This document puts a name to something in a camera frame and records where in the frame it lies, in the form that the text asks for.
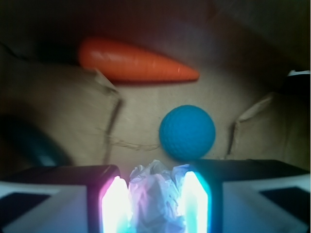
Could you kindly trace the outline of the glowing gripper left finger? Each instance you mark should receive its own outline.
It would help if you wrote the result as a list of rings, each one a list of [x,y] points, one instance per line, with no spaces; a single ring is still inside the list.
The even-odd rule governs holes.
[[[3,233],[126,233],[128,189],[115,165],[33,167],[0,182]]]

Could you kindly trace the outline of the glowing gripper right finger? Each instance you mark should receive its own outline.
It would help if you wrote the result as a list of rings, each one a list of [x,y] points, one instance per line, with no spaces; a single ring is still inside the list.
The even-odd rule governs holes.
[[[184,177],[188,233],[308,233],[311,175],[277,160],[199,160]]]

